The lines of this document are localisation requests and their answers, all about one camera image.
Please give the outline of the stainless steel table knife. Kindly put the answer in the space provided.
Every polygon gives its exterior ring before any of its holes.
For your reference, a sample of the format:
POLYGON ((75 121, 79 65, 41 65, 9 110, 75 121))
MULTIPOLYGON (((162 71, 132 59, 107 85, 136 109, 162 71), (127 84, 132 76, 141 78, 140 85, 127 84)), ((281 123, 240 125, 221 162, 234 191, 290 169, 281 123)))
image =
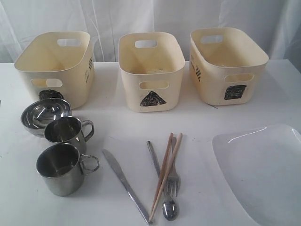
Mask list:
POLYGON ((138 198, 138 196, 132 189, 131 185, 129 184, 119 162, 114 157, 114 155, 107 149, 103 149, 103 154, 104 154, 104 157, 106 158, 108 164, 110 165, 111 169, 115 172, 116 176, 118 177, 118 179, 124 186, 129 197, 135 203, 135 205, 138 208, 139 212, 141 213, 144 221, 146 222, 147 225, 151 226, 153 224, 153 222, 149 220, 150 216, 149 216, 146 208, 144 207, 144 205, 142 204, 142 202, 140 201, 140 199, 138 198))

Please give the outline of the cream bin with square mark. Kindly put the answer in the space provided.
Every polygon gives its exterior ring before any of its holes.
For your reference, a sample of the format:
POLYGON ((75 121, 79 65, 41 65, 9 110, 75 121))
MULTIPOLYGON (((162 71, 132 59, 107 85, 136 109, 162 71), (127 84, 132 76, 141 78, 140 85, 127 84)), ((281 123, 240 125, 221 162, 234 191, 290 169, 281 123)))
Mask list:
POLYGON ((209 105, 248 102, 269 56, 244 31, 206 28, 190 34, 190 77, 209 105))

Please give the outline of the white curtain backdrop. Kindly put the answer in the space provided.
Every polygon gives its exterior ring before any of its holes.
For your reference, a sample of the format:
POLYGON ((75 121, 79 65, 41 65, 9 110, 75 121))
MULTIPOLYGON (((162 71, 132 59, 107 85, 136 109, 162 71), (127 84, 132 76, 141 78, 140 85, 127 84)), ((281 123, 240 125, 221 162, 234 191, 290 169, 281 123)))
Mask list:
POLYGON ((168 32, 187 57, 190 33, 211 27, 240 29, 271 59, 301 65, 298 0, 3 0, 0 60, 16 61, 36 36, 51 31, 89 33, 97 62, 116 62, 119 38, 136 32, 168 32))

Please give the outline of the stainless steel spoon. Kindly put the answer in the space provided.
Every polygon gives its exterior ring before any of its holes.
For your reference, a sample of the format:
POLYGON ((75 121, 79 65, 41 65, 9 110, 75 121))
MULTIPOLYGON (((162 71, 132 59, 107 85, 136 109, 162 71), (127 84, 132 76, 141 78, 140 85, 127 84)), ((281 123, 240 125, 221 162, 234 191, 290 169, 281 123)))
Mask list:
MULTIPOLYGON (((160 166, 158 163, 156 153, 149 140, 146 142, 146 144, 147 144, 148 150, 150 152, 156 173, 159 177, 160 176, 160 166)), ((174 161, 172 168, 171 168, 171 172, 169 173, 169 176, 168 176, 168 179, 166 182, 166 187, 163 191, 164 201, 162 204, 162 212, 163 212, 163 216, 168 221, 175 220, 178 215, 178 206, 177 206, 175 200, 173 199, 173 197, 174 196, 177 197, 178 192, 179 192, 179 187, 180 187, 180 177, 176 173, 175 161, 174 161)))

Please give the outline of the cream bin with circle mark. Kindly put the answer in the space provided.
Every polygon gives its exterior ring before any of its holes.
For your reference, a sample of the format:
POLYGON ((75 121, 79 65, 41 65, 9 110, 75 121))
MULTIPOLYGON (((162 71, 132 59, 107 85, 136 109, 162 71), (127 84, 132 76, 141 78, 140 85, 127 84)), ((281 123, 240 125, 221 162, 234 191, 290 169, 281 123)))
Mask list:
POLYGON ((94 79, 90 34, 47 32, 37 36, 14 63, 34 101, 50 91, 72 109, 87 101, 94 79))

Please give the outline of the cream bin with triangle mark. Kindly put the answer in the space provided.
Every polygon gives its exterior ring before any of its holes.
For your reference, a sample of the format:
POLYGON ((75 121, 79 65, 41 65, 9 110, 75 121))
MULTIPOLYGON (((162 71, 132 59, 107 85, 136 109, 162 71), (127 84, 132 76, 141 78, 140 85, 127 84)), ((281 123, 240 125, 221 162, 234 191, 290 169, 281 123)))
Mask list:
POLYGON ((129 109, 168 111, 179 100, 185 59, 166 32, 130 33, 119 39, 119 68, 129 109))

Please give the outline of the white square ceramic plate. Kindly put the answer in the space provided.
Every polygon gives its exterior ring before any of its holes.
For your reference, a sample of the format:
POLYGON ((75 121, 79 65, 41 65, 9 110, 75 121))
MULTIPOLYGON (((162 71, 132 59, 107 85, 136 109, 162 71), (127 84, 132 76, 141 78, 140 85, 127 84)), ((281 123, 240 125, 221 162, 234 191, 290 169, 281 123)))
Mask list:
POLYGON ((286 124, 216 135, 213 151, 225 180, 261 226, 301 223, 301 135, 286 124))

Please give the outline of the stainless steel bowl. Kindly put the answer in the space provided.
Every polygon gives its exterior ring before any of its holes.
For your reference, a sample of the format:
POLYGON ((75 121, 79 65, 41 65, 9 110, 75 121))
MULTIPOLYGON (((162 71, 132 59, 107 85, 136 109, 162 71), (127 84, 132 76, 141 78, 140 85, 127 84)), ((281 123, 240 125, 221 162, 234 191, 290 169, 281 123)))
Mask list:
POLYGON ((71 116, 71 105, 64 99, 46 98, 34 102, 21 114, 23 127, 37 137, 44 137, 45 127, 59 118, 71 116))

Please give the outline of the stainless steel fork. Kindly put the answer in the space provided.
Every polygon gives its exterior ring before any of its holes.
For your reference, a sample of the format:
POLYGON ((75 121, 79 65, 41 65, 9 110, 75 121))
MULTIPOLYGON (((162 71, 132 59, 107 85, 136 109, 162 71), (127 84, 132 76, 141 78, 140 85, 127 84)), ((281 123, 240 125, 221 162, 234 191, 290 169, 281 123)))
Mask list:
POLYGON ((176 172, 175 167, 175 160, 173 162, 173 165, 171 167, 171 171, 168 175, 167 182, 166 182, 166 193, 169 196, 175 196, 177 197, 179 189, 180 189, 180 177, 176 172))

